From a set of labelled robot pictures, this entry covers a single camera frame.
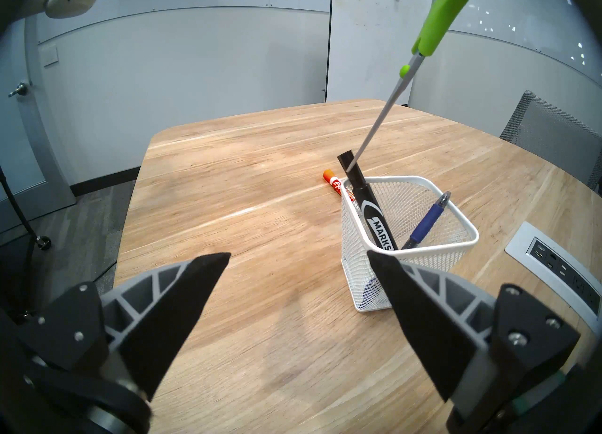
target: chair backrest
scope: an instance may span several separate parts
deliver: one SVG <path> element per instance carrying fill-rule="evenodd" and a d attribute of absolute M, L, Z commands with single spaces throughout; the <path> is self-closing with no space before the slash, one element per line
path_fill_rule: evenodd
<path fill-rule="evenodd" d="M 592 190 L 602 177 L 602 137 L 529 90 L 500 138 L 560 167 Z"/>

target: green knob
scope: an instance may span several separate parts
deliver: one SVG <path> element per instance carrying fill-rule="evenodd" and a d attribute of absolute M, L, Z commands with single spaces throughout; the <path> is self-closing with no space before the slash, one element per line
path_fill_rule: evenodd
<path fill-rule="evenodd" d="M 410 70 L 410 66 L 409 65 L 404 65 L 402 67 L 402 69 L 399 70 L 399 77 L 403 78 L 409 70 Z"/>

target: blue pen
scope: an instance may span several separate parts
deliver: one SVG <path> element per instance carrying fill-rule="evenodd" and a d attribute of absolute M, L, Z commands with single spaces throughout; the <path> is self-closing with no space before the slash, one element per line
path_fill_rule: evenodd
<path fill-rule="evenodd" d="M 403 245 L 402 249 L 412 249 L 416 247 L 424 237 L 428 235 L 430 229 L 433 228 L 433 225 L 439 219 L 441 214 L 443 214 L 443 209 L 447 205 L 447 202 L 450 200 L 450 196 L 452 193 L 450 191 L 446 191 L 441 195 L 441 197 L 434 203 L 429 211 L 426 213 L 424 218 L 418 224 L 418 227 L 414 229 L 410 238 L 407 240 L 406 244 Z"/>

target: black marker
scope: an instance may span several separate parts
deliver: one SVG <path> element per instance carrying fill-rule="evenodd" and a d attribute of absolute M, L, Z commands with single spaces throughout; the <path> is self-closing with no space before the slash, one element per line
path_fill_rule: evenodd
<path fill-rule="evenodd" d="M 375 244 L 388 251 L 396 250 L 397 245 L 395 244 L 391 230 L 387 225 L 385 216 L 376 201 L 372 188 L 366 183 L 358 164 L 356 163 L 353 168 L 347 172 L 347 167 L 349 167 L 349 164 L 351 164 L 351 161 L 353 160 L 353 152 L 347 151 L 342 153 L 338 156 L 338 160 L 351 182 L 353 195 L 358 201 L 359 208 L 362 210 L 366 223 L 370 227 L 370 232 L 372 233 Z"/>

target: wall baseboard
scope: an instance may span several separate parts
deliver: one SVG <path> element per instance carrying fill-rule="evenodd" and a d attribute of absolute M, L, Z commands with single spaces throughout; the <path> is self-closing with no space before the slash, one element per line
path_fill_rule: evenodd
<path fill-rule="evenodd" d="M 103 188 L 109 188 L 110 186 L 132 181 L 138 178 L 140 167 L 134 167 L 132 169 L 122 170 L 114 174 L 108 174 L 92 178 L 91 180 L 82 181 L 71 185 L 71 191 L 74 196 L 81 196 L 91 193 L 92 191 L 102 190 Z"/>

